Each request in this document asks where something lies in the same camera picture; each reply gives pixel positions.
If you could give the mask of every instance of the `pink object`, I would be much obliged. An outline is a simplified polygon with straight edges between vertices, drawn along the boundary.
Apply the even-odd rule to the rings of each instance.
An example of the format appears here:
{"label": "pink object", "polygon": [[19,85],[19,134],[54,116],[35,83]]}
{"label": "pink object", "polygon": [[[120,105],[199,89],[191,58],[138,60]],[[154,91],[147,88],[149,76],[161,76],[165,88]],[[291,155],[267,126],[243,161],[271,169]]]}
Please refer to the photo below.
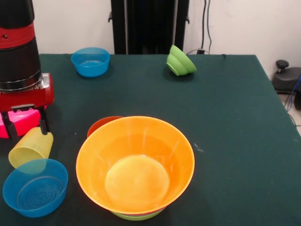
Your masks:
{"label": "pink object", "polygon": [[[8,112],[9,119],[15,124],[18,136],[26,134],[31,128],[38,126],[40,113],[38,110],[25,112]],[[8,138],[2,117],[0,116],[0,138]]]}

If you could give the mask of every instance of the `floor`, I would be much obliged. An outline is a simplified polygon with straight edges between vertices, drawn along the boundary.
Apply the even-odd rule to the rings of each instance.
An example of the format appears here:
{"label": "floor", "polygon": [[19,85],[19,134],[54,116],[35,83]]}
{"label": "floor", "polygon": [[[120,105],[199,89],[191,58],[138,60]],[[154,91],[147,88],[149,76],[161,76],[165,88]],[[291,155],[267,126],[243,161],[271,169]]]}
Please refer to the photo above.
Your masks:
{"label": "floor", "polygon": [[[285,104],[285,101],[286,101],[286,99],[287,99],[287,95],[279,95],[279,97],[280,97],[280,99],[281,99],[281,101],[282,101],[282,103],[283,103],[283,105],[284,105],[284,104]],[[300,136],[301,136],[301,111],[297,111],[297,110],[295,109],[294,104],[293,104],[291,110],[290,110],[288,113],[289,113],[289,114],[291,115],[291,117],[294,119],[296,125],[300,125],[300,126],[297,126],[297,130],[298,130],[298,132],[299,132],[299,134],[300,134]]]}

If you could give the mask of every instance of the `green table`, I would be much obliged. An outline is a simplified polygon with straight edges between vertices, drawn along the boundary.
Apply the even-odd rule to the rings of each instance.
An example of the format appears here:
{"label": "green table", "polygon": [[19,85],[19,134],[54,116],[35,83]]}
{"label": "green table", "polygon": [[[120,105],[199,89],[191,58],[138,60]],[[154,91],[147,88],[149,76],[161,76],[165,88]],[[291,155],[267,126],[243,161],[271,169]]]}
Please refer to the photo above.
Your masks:
{"label": "green table", "polygon": [[[301,139],[255,56],[191,56],[198,71],[174,77],[166,56],[111,56],[102,77],[77,75],[70,55],[41,55],[53,75],[48,108],[50,158],[69,172],[65,201],[25,218],[0,196],[3,226],[296,226],[301,224]],[[109,115],[148,115],[175,125],[191,142],[195,173],[185,193],[155,218],[122,220],[82,192],[75,162],[87,130]],[[0,187],[13,170],[0,140]]]}

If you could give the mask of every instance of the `power cord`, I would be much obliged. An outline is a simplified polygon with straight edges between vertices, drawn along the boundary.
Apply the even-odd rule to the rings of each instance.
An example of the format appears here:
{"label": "power cord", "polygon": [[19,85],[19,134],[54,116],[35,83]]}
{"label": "power cord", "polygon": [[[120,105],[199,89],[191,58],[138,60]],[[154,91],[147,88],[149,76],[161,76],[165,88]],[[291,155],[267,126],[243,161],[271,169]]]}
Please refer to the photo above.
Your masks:
{"label": "power cord", "polygon": [[207,0],[205,0],[204,3],[204,9],[203,9],[203,27],[202,27],[202,46],[201,49],[204,47],[204,39],[205,39],[205,13],[206,13],[206,5],[207,5]]}
{"label": "power cord", "polygon": [[296,84],[295,84],[295,86],[294,86],[291,94],[288,95],[288,97],[287,97],[287,99],[285,101],[284,107],[286,107],[286,104],[288,103],[288,106],[286,108],[287,112],[289,112],[291,110],[292,106],[293,106],[293,95],[294,95],[296,89],[299,87],[300,83],[301,83],[301,76],[299,76],[299,78],[298,78],[298,80],[297,80],[297,82],[296,82]]}
{"label": "power cord", "polygon": [[210,52],[211,44],[212,44],[212,39],[211,39],[211,36],[210,36],[210,29],[209,29],[209,8],[210,8],[210,1],[211,0],[208,0],[208,8],[207,8],[207,31],[208,31],[208,37],[209,37],[209,40],[210,40],[209,51],[208,52]]}
{"label": "power cord", "polygon": [[194,51],[197,51],[197,50],[202,50],[202,51],[204,51],[204,52],[210,54],[210,53],[209,53],[207,50],[205,50],[205,49],[202,49],[202,48],[196,48],[196,49],[194,49],[194,50],[189,51],[188,53],[186,53],[186,55],[188,55],[189,53],[192,53],[192,52],[194,52]]}
{"label": "power cord", "polygon": [[[299,76],[299,78],[298,78],[298,80],[297,80],[297,82],[296,82],[296,85],[294,86],[294,88],[293,88],[291,94],[288,95],[287,98],[286,98],[286,100],[285,100],[284,108],[285,108],[286,104],[288,103],[288,106],[287,106],[287,108],[286,108],[287,113],[291,110],[291,108],[292,108],[292,106],[293,106],[293,94],[294,94],[295,90],[299,87],[300,83],[301,83],[301,76]],[[290,116],[290,118],[291,118],[291,120],[292,120],[294,126],[296,126],[296,127],[300,127],[300,126],[301,126],[301,125],[297,125],[297,124],[296,124],[295,119],[294,119],[289,113],[288,113],[288,115]]]}

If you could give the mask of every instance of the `green bowl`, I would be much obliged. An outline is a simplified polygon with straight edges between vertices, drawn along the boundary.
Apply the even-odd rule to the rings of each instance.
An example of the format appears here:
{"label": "green bowl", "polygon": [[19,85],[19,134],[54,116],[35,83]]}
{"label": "green bowl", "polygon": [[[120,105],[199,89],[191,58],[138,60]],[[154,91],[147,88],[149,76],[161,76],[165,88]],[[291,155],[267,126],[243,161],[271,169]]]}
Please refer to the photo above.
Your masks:
{"label": "green bowl", "polygon": [[188,56],[186,56],[186,54],[175,45],[172,45],[170,48],[166,64],[177,76],[186,75],[197,71],[197,68],[188,58]]}
{"label": "green bowl", "polygon": [[112,212],[112,213],[125,220],[139,221],[139,220],[147,220],[147,219],[153,218],[154,216],[158,215],[163,210],[164,209],[161,209],[161,210],[151,213],[151,214],[137,215],[137,216],[129,216],[129,215],[115,213],[115,212]]}

